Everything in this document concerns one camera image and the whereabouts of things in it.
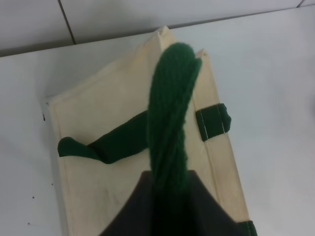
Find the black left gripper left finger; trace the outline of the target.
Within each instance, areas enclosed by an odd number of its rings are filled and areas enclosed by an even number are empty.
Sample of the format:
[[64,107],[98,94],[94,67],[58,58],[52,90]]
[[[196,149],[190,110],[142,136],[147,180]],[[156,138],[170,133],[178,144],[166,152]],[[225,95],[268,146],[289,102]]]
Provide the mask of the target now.
[[154,199],[152,173],[142,172],[127,202],[101,235],[152,236]]

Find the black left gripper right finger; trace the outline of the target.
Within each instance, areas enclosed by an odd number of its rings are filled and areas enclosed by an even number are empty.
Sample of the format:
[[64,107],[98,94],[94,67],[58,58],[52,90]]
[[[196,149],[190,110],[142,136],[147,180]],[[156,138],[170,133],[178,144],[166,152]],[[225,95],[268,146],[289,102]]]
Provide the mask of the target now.
[[208,192],[195,171],[189,171],[185,236],[251,236],[252,221],[235,222]]

